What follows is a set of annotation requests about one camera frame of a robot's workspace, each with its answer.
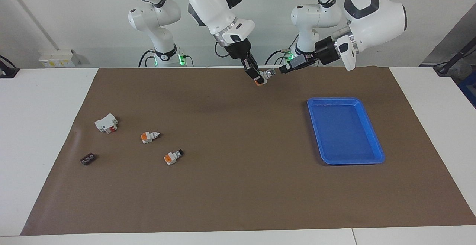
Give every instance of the black stand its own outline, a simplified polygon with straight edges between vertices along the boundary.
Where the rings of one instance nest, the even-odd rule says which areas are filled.
[[[450,61],[448,61],[443,67],[433,67],[438,76],[446,77],[449,69],[456,64],[461,58],[468,54],[468,52],[476,46],[476,37],[474,37],[460,52],[458,52]]]

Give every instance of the white table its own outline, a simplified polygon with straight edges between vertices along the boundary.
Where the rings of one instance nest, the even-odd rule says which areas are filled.
[[[438,77],[430,68],[391,71],[476,213],[476,110],[451,79]],[[476,244],[476,225],[17,237],[96,72],[23,69],[13,80],[0,80],[0,244]],[[25,146],[27,138],[31,145]]]

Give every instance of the plastic tray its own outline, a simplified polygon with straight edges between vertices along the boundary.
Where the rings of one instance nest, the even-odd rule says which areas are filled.
[[[311,98],[308,107],[325,163],[384,162],[385,155],[362,101],[357,98]]]

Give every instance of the white robot link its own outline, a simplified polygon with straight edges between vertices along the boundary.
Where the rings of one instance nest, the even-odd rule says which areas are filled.
[[[172,33],[163,28],[177,22],[182,12],[172,0],[143,0],[143,8],[129,12],[129,23],[136,30],[147,33],[155,49],[155,61],[158,67],[179,67],[185,65],[183,52],[174,42]]]
[[[189,13],[201,26],[207,26],[215,40],[233,59],[240,59],[245,72],[257,85],[267,83],[276,74],[274,69],[260,71],[251,54],[248,36],[255,28],[251,20],[237,18],[231,8],[242,0],[189,0]]]
[[[313,29],[316,25],[321,27],[322,25],[324,27],[337,25],[334,19],[337,15],[330,11],[327,13],[322,11],[322,9],[333,8],[329,4],[334,4],[335,0],[325,2],[318,0],[318,2],[321,5],[319,7],[321,11],[320,15],[314,15],[314,19],[307,18],[305,12],[294,13],[299,16],[292,19],[296,21],[295,24],[299,28],[299,39],[303,40],[295,47],[297,57],[279,68],[281,73],[307,67],[318,60],[325,65],[339,58],[342,59],[347,70],[352,70],[356,65],[357,54],[400,36],[408,24],[406,10],[401,3],[390,0],[345,0],[344,13],[348,25],[334,32],[332,36],[317,41],[312,47],[312,41],[319,36],[315,35],[314,31],[309,36],[309,28]],[[317,23],[312,22],[315,18],[318,18]]]

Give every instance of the white wall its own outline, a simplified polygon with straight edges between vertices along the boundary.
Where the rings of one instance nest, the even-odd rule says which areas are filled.
[[[140,0],[22,1],[59,48],[74,49],[94,67],[135,67],[142,51],[151,47],[148,37],[134,30],[127,20],[128,11],[141,6]],[[215,42],[207,28],[198,27],[187,13],[187,0],[175,1],[182,9],[182,20],[167,28],[174,34],[176,43],[194,57],[197,65],[239,64],[215,57]],[[358,58],[359,65],[418,66],[476,0],[393,1],[405,5],[408,30],[389,43],[366,50]],[[297,34],[290,21],[291,10],[305,3],[315,3],[315,0],[244,0],[233,9],[239,17],[252,19],[257,24],[250,40],[258,62],[262,64],[271,52],[290,45]],[[7,10],[5,14],[10,15],[12,11]],[[11,25],[0,25],[1,31],[10,31],[11,28]],[[323,30],[322,35],[325,37],[333,30]],[[15,40],[18,46],[27,45],[25,38]],[[34,46],[44,49],[44,45]],[[29,57],[30,61],[34,61],[36,56],[22,55]],[[17,52],[13,52],[11,57],[20,58]]]
[[[54,49],[18,0],[0,0],[0,55],[17,67],[41,67],[39,52]]]

